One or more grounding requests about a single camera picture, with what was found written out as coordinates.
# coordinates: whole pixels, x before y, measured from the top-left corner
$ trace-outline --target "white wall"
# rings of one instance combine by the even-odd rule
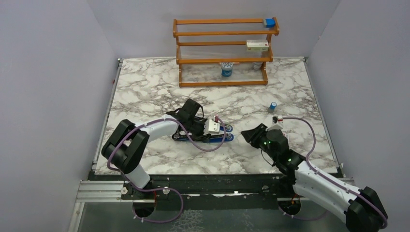
[[[0,228],[68,228],[116,73],[83,0],[0,3]]]
[[[341,0],[307,63],[345,171],[408,231],[410,2]]]
[[[116,55],[175,56],[173,19],[277,17],[274,56],[308,56],[339,0],[88,0]]]

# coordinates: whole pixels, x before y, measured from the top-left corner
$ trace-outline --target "wooden shelf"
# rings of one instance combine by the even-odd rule
[[[209,35],[279,35],[279,24],[275,17],[273,20],[275,21],[275,26],[273,28],[265,28],[263,19],[174,20],[173,34],[174,37]],[[221,24],[226,25],[222,30],[220,26]],[[192,27],[190,28],[190,31],[184,31],[184,29],[180,28],[181,25],[192,25]]]
[[[272,35],[279,34],[279,24],[273,18],[275,26],[266,28],[264,20],[261,18],[250,19],[205,19],[205,20],[176,20],[174,19],[173,35],[176,38],[176,63],[179,65],[179,86],[180,87],[205,87],[205,86],[242,86],[242,85],[267,85],[266,62],[273,61],[271,45]],[[269,43],[267,52],[248,52],[246,41],[195,41],[210,40],[208,37],[218,36],[216,40],[227,40],[223,36],[232,35],[266,35]],[[194,41],[180,42],[179,37],[192,38]],[[230,81],[229,78],[216,78],[213,81],[200,81],[197,79],[189,83],[184,83],[182,73],[186,65],[218,64],[221,62],[252,63],[263,62],[261,78],[252,80]]]
[[[220,62],[272,62],[271,48],[267,52],[247,52],[246,41],[180,43],[177,64]]]
[[[265,67],[254,70],[252,63],[234,65],[230,77],[222,77],[219,64],[186,64],[181,65],[184,72],[180,72],[180,87],[215,87],[215,86],[252,86],[266,85],[267,75]]]

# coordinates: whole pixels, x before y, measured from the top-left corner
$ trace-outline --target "marble surface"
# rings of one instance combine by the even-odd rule
[[[203,76],[209,69],[200,68],[202,72],[191,71]],[[170,137],[157,139],[147,145],[141,160],[149,174],[279,173],[263,160],[259,149],[250,146],[240,135],[242,130],[253,129],[260,123],[271,125],[272,115],[266,109],[270,102],[277,102],[277,114],[302,117],[312,124],[317,145],[311,160],[326,172],[335,173],[336,162],[302,58],[276,58],[267,64],[266,71],[267,86],[179,88],[175,58],[125,59],[102,144],[121,120],[151,121],[192,98],[204,106],[205,116],[217,114],[233,125],[235,139],[214,152],[200,151],[191,143],[175,142]],[[304,155],[310,150],[312,134],[303,122],[285,120],[283,131],[296,152]],[[215,146],[199,144],[204,148]],[[119,174],[108,170],[106,164],[107,159],[100,155],[96,174]]]

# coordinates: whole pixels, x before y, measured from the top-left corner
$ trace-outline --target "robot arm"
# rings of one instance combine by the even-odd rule
[[[287,138],[279,130],[281,128],[280,122],[269,128],[260,124],[241,134],[250,145],[262,149],[271,157],[284,174],[280,180],[289,195],[296,193],[311,199],[335,214],[351,232],[377,232],[384,228],[382,216],[363,201],[364,198],[373,204],[387,218],[374,190],[369,187],[362,190],[346,184],[308,163],[304,156],[289,149]]]
[[[195,115],[201,107],[199,103],[188,99],[182,108],[168,112],[162,118],[148,123],[134,124],[125,119],[115,128],[102,147],[101,154],[109,160],[114,153],[111,163],[118,167],[138,188],[142,189],[150,181],[150,177],[139,163],[149,142],[163,136],[173,135],[180,125],[183,125],[193,137],[203,137],[204,134],[220,130],[219,123],[212,119],[197,119]],[[121,144],[126,136],[129,136],[126,140],[131,140],[129,146]]]

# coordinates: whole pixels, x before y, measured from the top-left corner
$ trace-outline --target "purple cable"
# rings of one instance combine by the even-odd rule
[[[225,142],[225,138],[226,138],[226,128],[225,128],[225,124],[223,123],[223,121],[222,121],[218,116],[215,116],[215,118],[216,118],[217,120],[219,120],[219,121],[221,122],[222,126],[223,126],[223,137],[222,137],[221,143],[220,143],[218,146],[216,146],[215,148],[212,148],[212,149],[204,149],[204,148],[198,146],[198,145],[192,140],[192,138],[190,137],[190,135],[189,135],[187,129],[185,129],[185,127],[184,127],[180,122],[178,122],[176,119],[173,119],[173,118],[161,118],[161,119],[156,119],[156,120],[150,121],[150,122],[148,122],[146,125],[149,126],[149,125],[152,125],[152,124],[154,124],[154,123],[158,123],[158,122],[162,122],[162,121],[172,121],[172,122],[176,122],[176,123],[182,128],[182,130],[185,132],[185,134],[186,134],[186,136],[188,137],[188,139],[191,141],[191,143],[192,143],[196,148],[198,148],[198,149],[201,150],[201,151],[215,151],[215,150],[217,150],[218,148],[220,148],[220,147],[222,146],[222,144]],[[113,152],[111,153],[110,157],[108,157],[108,161],[107,161],[107,168],[108,168],[108,169],[113,170],[113,171],[118,171],[118,172],[120,172],[119,169],[113,168],[113,167],[111,167],[111,165],[110,165],[110,164],[111,164],[111,161],[112,161],[112,159],[113,159],[113,157],[114,157],[114,154],[116,154],[116,152],[119,150],[119,148],[121,147],[121,145],[123,145],[124,142],[125,142],[134,132],[136,132],[138,129],[140,129],[140,128],[142,128],[142,127],[145,127],[145,124],[139,125],[139,126],[135,127],[134,129],[132,129],[132,130],[131,130],[127,135],[125,135],[125,137],[119,142],[119,144],[115,147],[115,149],[114,149]],[[157,191],[157,190],[168,189],[168,190],[171,190],[171,191],[175,192],[176,194],[178,194],[179,198],[181,199],[181,209],[179,210],[178,214],[177,214],[175,217],[173,217],[173,218],[171,218],[171,219],[169,219],[169,220],[165,220],[165,221],[155,221],[155,220],[150,220],[150,219],[143,219],[143,218],[141,218],[141,217],[138,217],[137,214],[136,214],[135,211],[134,211],[134,208],[132,208],[132,211],[134,212],[135,218],[141,219],[142,221],[145,220],[145,221],[153,222],[153,223],[168,223],[168,222],[171,222],[171,221],[177,219],[177,218],[182,214],[182,211],[184,210],[184,199],[182,198],[181,193],[179,193],[176,189],[173,189],[173,188],[142,189],[142,188],[138,188],[132,181],[130,181],[130,183],[132,184],[132,186],[133,186],[136,190],[141,191],[141,192],[152,192],[152,191]]]
[[[191,141],[191,143],[192,143],[197,149],[199,149],[199,150],[201,150],[201,151],[206,151],[206,152],[208,152],[208,151],[215,151],[215,150],[217,150],[218,148],[220,148],[220,147],[222,146],[222,144],[225,142],[225,138],[226,138],[226,128],[225,128],[225,124],[223,123],[223,121],[222,121],[218,116],[215,116],[215,117],[216,117],[217,120],[219,120],[219,121],[221,122],[221,124],[222,124],[222,126],[223,126],[223,127],[222,127],[222,128],[223,128],[223,137],[222,137],[221,143],[219,143],[219,145],[216,146],[215,148],[211,148],[211,149],[204,149],[204,148],[198,146],[198,145],[192,140],[191,136],[188,134],[187,129],[185,129],[185,127],[184,127],[180,122],[178,122],[178,120],[173,119],[173,118],[165,118],[165,121],[176,122],[176,123],[182,128],[182,130],[185,132],[185,134],[186,134],[186,136],[188,137],[188,139]],[[164,121],[163,118],[161,118],[161,119],[156,119],[156,120],[153,120],[153,121],[148,122],[146,125],[149,126],[149,125],[152,125],[152,124],[155,124],[155,123],[158,123],[158,122],[162,122],[162,121]],[[138,129],[141,129],[142,127],[145,127],[145,124],[139,125],[139,126],[135,127],[134,129],[132,129],[132,130],[131,130],[127,135],[125,135],[125,137],[119,142],[119,144],[116,146],[116,148],[114,149],[114,151],[111,153],[110,157],[108,158],[107,168],[108,168],[109,170],[117,171],[117,172],[120,171],[119,169],[113,168],[113,167],[111,167],[111,165],[110,165],[110,164],[111,164],[111,161],[113,160],[114,154],[119,150],[119,148],[121,147],[121,145],[123,145],[124,142],[125,142],[134,132],[136,132]]]
[[[181,216],[182,211],[184,210],[184,199],[182,198],[181,193],[179,193],[176,189],[174,189],[174,188],[142,189],[142,188],[139,188],[139,187],[135,186],[135,184],[134,184],[133,182],[130,181],[130,183],[132,184],[132,186],[133,186],[136,190],[141,191],[141,192],[153,192],[153,191],[159,191],[159,190],[164,190],[164,189],[166,189],[166,190],[171,190],[171,191],[175,192],[176,194],[178,194],[178,197],[181,199],[181,208],[179,209],[178,214],[177,214],[175,217],[171,218],[171,219],[168,219],[168,220],[165,220],[165,221],[156,221],[156,220],[145,219],[145,218],[143,218],[143,217],[139,217],[139,216],[137,215],[137,213],[135,212],[134,207],[132,207],[132,212],[134,213],[134,219],[135,219],[135,218],[138,218],[138,219],[140,219],[142,222],[143,222],[143,221],[147,221],[147,222],[152,222],[152,223],[168,223],[168,222],[171,222],[171,221],[177,219],[179,216]]]
[[[295,216],[295,215],[290,215],[288,213],[285,213],[285,211],[283,211],[283,209],[280,208],[280,207],[279,207],[279,210],[282,211],[284,215],[286,215],[288,217],[291,217],[292,219],[297,219],[297,220],[301,220],[301,221],[317,221],[317,220],[320,220],[320,219],[324,218],[329,213],[329,211],[326,210],[322,215],[320,215],[318,217],[305,218],[305,217],[298,217],[298,216]]]
[[[349,193],[351,193],[351,194],[357,196],[358,198],[360,198],[361,200],[363,200],[364,202],[366,202],[366,204],[368,204],[372,209],[374,209],[374,210],[380,215],[380,217],[383,219],[383,225],[381,226],[381,228],[382,228],[382,229],[386,228],[386,227],[387,227],[387,218],[386,218],[386,216],[385,216],[374,204],[372,204],[370,201],[368,201],[366,198],[364,198],[362,195],[360,195],[360,193],[357,193],[357,192],[355,192],[355,191],[353,191],[353,190],[347,189],[346,187],[344,187],[343,185],[339,184],[338,182],[336,182],[336,181],[332,180],[331,178],[325,176],[324,174],[322,174],[321,172],[319,172],[319,171],[310,163],[310,160],[309,160],[310,155],[312,154],[312,152],[313,152],[313,150],[315,149],[315,146],[316,146],[316,135],[315,135],[315,131],[313,130],[312,125],[311,125],[308,121],[306,121],[306,120],[304,120],[304,119],[302,119],[302,118],[298,118],[298,117],[284,117],[283,119],[295,119],[295,120],[300,120],[300,121],[305,122],[305,123],[310,127],[310,130],[312,131],[312,134],[313,134],[313,146],[312,146],[312,149],[306,154],[306,163],[307,163],[307,165],[309,166],[309,168],[312,169],[315,173],[319,174],[319,175],[320,175],[321,177],[323,177],[325,180],[329,181],[330,183],[336,185],[337,187],[341,188],[341,189],[344,190],[344,191],[347,191],[347,192],[349,192]]]

